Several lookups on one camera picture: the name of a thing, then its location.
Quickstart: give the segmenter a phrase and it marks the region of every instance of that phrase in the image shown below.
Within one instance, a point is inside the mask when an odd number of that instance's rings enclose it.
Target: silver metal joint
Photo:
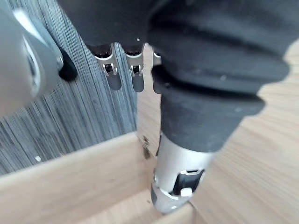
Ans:
[[[131,76],[142,76],[143,75],[143,52],[136,56],[126,54],[128,67],[131,72]]]
[[[214,155],[182,148],[162,134],[151,186],[155,208],[169,213],[188,202]]]
[[[21,8],[13,10],[13,14],[16,20],[26,29],[27,32],[50,48],[55,55],[57,68],[58,70],[61,70],[64,65],[62,53],[43,24],[34,17],[29,18],[29,15]]]
[[[111,55],[106,58],[100,58],[95,56],[99,66],[103,69],[106,76],[118,74],[118,63],[116,59],[116,53],[114,43],[111,44]]]

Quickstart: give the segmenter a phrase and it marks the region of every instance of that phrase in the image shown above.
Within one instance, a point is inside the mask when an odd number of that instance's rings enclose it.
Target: wooden floor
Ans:
[[[145,50],[138,130],[0,178],[1,224],[294,224],[299,220],[299,43],[287,80],[246,118],[217,155],[192,204],[163,216],[151,204],[160,112]],[[146,136],[153,154],[144,158]]]

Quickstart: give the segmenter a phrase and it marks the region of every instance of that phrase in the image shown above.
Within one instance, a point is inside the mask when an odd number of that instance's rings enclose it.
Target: wooden board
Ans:
[[[78,224],[150,224],[160,217],[146,189]]]
[[[193,198],[198,223],[298,222],[299,42],[285,58],[292,65],[289,77],[260,91],[266,109],[242,122]],[[152,90],[149,70],[145,72],[146,91],[138,95],[138,136],[149,139],[155,154],[160,96]]]
[[[153,224],[193,224],[195,223],[194,208],[188,203],[181,209],[159,218]]]
[[[147,186],[141,144],[123,135],[0,178],[1,224],[73,224]]]

